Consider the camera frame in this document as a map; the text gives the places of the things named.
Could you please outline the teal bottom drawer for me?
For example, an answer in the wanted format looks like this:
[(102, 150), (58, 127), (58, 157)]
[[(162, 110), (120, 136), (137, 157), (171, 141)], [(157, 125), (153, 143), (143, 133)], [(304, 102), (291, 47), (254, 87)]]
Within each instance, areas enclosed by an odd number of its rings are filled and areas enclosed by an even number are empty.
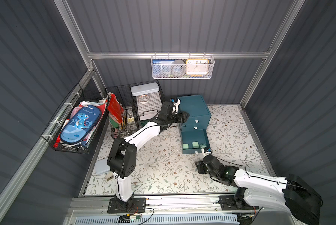
[(181, 132), (182, 153), (201, 154), (202, 149), (210, 149), (210, 143), (206, 129)]

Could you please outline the teal two-drawer cabinet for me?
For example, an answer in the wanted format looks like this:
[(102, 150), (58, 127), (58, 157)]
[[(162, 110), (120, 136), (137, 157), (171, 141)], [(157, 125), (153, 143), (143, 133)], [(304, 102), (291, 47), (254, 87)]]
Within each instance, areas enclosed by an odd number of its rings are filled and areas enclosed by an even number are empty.
[(181, 100), (179, 105), (180, 111), (186, 111), (190, 114), (188, 121), (182, 125), (181, 131), (193, 131), (194, 127), (198, 129), (207, 129), (210, 119), (211, 112), (204, 101), (202, 95), (192, 95), (178, 97)]

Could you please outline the green plug cube front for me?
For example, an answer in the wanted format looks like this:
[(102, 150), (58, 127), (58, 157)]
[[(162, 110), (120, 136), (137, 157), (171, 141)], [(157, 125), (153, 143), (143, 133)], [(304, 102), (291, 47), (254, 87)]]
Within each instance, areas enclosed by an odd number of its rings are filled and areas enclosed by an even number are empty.
[(192, 146), (193, 146), (193, 148), (199, 148), (200, 147), (198, 142), (192, 142)]

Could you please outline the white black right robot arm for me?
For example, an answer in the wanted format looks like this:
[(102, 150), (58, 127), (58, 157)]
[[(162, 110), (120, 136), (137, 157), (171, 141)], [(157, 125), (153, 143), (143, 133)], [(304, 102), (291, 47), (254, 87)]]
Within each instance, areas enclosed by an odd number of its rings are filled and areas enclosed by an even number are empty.
[(273, 177), (248, 172), (238, 164), (223, 164), (223, 160), (211, 154), (197, 161), (199, 174), (207, 174), (214, 181), (236, 187), (233, 197), (220, 197), (223, 210), (254, 210), (251, 221), (262, 208), (270, 208), (291, 214), (307, 225), (320, 223), (323, 199), (302, 178), (296, 175)]

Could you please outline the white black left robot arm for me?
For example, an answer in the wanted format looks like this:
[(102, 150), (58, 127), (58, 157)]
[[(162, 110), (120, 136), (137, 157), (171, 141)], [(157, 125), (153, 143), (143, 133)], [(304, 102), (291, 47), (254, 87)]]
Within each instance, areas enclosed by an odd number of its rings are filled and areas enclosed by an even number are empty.
[(180, 103), (180, 99), (163, 102), (158, 114), (143, 128), (128, 137), (118, 137), (114, 140), (107, 164), (117, 183), (115, 199), (119, 203), (128, 205), (134, 198), (130, 175), (136, 167), (138, 151), (174, 123), (183, 124), (188, 120), (189, 114), (179, 111)]

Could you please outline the white lidded box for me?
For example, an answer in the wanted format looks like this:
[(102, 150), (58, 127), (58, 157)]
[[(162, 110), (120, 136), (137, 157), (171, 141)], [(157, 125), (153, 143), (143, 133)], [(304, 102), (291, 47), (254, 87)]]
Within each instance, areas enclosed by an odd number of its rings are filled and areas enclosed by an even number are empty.
[(132, 96), (136, 97), (136, 96), (159, 92), (160, 88), (156, 82), (151, 82), (151, 83), (146, 83), (142, 85), (132, 86), (130, 90), (131, 90)]

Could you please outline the blue box in basket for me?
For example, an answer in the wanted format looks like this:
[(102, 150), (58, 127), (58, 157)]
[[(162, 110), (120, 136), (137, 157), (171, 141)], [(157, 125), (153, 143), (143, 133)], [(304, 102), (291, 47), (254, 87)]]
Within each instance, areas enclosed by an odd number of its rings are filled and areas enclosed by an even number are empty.
[(173, 77), (172, 74), (172, 63), (175, 60), (168, 59), (152, 59), (152, 77), (153, 79), (165, 79)]

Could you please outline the red packet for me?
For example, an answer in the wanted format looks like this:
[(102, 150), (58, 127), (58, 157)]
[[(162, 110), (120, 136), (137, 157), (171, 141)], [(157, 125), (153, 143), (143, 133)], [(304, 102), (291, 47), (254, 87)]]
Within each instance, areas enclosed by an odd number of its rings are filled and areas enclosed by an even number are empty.
[(107, 110), (109, 112), (109, 122), (111, 127), (118, 128), (122, 125), (124, 120), (124, 108), (118, 102), (116, 95), (111, 92), (108, 93), (108, 100)]

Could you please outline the grey tape roll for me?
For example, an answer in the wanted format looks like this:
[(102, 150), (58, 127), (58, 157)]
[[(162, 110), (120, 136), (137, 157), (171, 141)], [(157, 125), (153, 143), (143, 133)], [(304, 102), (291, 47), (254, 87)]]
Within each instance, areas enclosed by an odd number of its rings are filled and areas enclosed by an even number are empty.
[(175, 60), (171, 66), (171, 73), (174, 77), (182, 77), (186, 74), (185, 62), (182, 60)]

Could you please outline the yellow alarm clock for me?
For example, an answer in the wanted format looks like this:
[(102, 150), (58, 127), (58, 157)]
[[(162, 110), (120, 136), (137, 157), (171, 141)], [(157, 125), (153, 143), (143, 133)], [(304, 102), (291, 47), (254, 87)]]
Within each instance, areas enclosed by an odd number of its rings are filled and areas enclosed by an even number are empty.
[(187, 59), (186, 74), (190, 76), (205, 76), (208, 74), (208, 59)]

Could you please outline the light blue flat pad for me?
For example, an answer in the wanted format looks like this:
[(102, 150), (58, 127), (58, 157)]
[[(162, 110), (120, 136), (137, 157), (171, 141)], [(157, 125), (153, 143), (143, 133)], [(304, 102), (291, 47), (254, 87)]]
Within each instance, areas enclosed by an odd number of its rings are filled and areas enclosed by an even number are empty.
[(97, 175), (104, 175), (110, 172), (110, 167), (108, 165), (108, 159), (103, 158), (103, 159), (97, 160), (95, 164), (95, 171)]

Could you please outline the blue dinosaur pencil case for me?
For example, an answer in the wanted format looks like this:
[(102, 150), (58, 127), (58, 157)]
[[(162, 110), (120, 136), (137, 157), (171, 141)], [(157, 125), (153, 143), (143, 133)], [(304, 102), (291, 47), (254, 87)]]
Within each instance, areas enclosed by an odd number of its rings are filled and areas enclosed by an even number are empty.
[(94, 105), (81, 106), (60, 132), (60, 142), (81, 143), (99, 122), (101, 110)]

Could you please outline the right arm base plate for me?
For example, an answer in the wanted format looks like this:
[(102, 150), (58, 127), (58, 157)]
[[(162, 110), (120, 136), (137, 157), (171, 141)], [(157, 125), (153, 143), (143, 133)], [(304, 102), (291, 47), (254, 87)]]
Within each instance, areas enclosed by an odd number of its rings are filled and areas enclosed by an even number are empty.
[(218, 204), (222, 211), (237, 211), (237, 210), (258, 210), (258, 206), (251, 206), (245, 200), (235, 200), (234, 196), (219, 196)]

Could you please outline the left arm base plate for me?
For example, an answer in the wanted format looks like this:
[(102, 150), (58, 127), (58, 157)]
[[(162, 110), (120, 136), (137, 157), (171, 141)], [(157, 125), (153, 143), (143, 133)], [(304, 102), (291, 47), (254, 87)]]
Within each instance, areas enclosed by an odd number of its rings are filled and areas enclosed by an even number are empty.
[(117, 197), (110, 199), (108, 214), (117, 213), (143, 213), (146, 209), (146, 198), (130, 198), (127, 202), (119, 200)]

